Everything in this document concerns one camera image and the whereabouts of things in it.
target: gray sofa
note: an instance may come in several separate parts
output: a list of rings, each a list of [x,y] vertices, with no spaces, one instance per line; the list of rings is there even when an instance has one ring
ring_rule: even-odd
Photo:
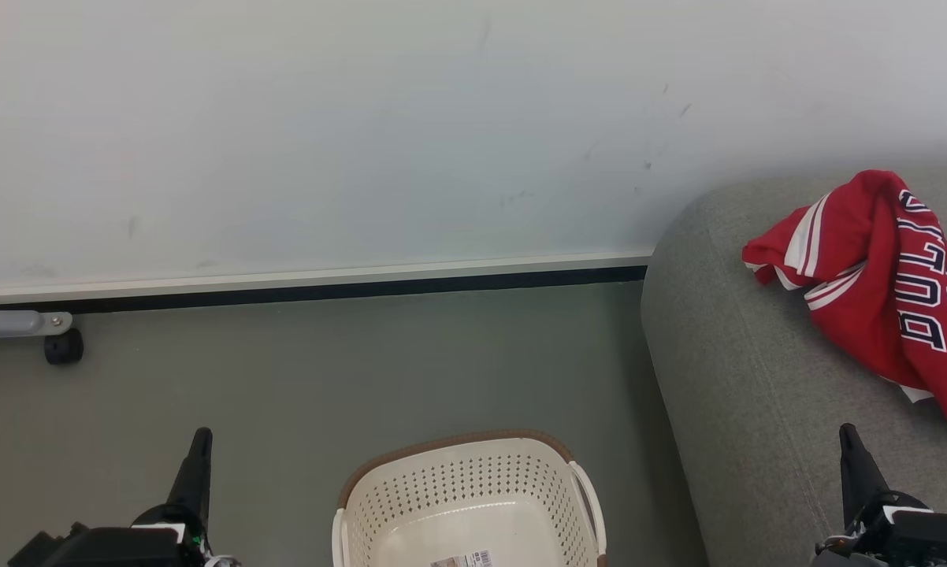
[[[740,250],[855,172],[729,187],[659,242],[642,319],[712,567],[808,565],[842,531],[837,428],[856,425],[892,489],[947,513],[947,422],[817,332],[801,293],[762,287]],[[899,172],[941,219],[947,169]]]

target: caster wheel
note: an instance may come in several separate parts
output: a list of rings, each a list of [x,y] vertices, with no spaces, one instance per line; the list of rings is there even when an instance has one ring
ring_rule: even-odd
[[[43,341],[46,361],[50,364],[71,364],[81,360],[85,352],[85,343],[81,340],[81,331],[68,329],[62,335],[46,337]]]

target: label sticker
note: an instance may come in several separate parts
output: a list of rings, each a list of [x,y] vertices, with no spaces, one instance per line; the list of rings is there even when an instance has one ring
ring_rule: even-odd
[[[431,567],[495,567],[495,564],[491,563],[488,550],[484,550],[435,561]]]

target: white plastic basket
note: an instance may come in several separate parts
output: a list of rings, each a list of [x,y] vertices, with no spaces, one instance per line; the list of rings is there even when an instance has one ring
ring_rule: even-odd
[[[528,430],[461,435],[365,463],[340,493],[332,548],[334,567],[607,563],[588,475],[559,441]]]

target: red jersey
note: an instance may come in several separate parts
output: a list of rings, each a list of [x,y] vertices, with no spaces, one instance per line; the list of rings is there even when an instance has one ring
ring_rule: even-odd
[[[947,242],[899,176],[859,173],[748,242],[743,261],[762,284],[813,286],[827,338],[947,416]]]

